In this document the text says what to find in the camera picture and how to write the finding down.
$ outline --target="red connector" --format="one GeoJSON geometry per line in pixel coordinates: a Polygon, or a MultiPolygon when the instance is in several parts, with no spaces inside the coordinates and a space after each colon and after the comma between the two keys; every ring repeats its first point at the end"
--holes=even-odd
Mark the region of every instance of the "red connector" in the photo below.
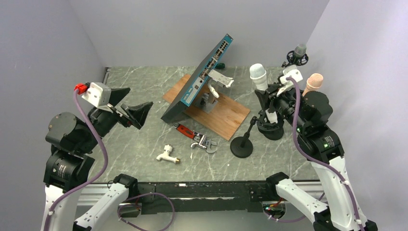
{"type": "Polygon", "coordinates": [[[88,86],[85,85],[85,84],[83,84],[83,83],[78,83],[78,84],[75,86],[74,90],[76,90],[76,89],[79,90],[78,95],[81,95],[81,94],[83,94],[83,93],[85,93],[85,92],[87,91],[88,86]]]}

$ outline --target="adjustable wrench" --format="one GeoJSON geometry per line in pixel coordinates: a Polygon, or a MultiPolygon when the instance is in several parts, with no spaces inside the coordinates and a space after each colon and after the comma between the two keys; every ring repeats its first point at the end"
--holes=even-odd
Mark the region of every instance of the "adjustable wrench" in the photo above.
{"type": "Polygon", "coordinates": [[[211,139],[208,139],[206,135],[191,131],[179,123],[175,123],[173,127],[188,138],[195,140],[195,142],[191,144],[191,148],[198,145],[199,147],[206,149],[208,153],[214,153],[217,150],[217,142],[211,141],[211,139]]]}

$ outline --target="red wrench handle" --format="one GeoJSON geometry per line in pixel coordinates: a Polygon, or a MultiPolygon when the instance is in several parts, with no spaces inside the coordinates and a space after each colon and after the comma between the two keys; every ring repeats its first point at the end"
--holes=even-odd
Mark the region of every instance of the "red wrench handle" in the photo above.
{"type": "Polygon", "coordinates": [[[176,129],[177,131],[181,132],[183,135],[187,136],[188,138],[194,139],[194,132],[186,128],[185,126],[179,124],[176,129]]]}

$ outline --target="black round base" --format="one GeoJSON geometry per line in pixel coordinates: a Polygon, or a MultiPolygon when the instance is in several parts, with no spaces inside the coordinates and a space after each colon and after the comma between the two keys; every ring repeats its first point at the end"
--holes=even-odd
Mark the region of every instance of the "black round base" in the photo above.
{"type": "Polygon", "coordinates": [[[229,148],[231,149],[232,154],[238,158],[247,158],[252,154],[254,147],[250,140],[245,142],[245,145],[241,147],[241,143],[244,140],[243,136],[239,136],[231,141],[229,148]]]}
{"type": "Polygon", "coordinates": [[[283,128],[276,128],[275,130],[272,131],[265,131],[265,130],[260,130],[258,129],[259,132],[264,134],[264,136],[272,141],[277,141],[280,138],[283,137],[284,131],[283,128]]]}

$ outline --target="pink microphone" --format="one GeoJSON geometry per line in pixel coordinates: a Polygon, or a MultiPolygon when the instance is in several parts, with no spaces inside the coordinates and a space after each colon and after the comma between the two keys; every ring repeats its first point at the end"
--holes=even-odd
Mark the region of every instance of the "pink microphone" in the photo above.
{"type": "Polygon", "coordinates": [[[322,84],[323,76],[318,73],[312,74],[306,81],[306,88],[302,96],[305,96],[309,91],[318,90],[322,84]]]}

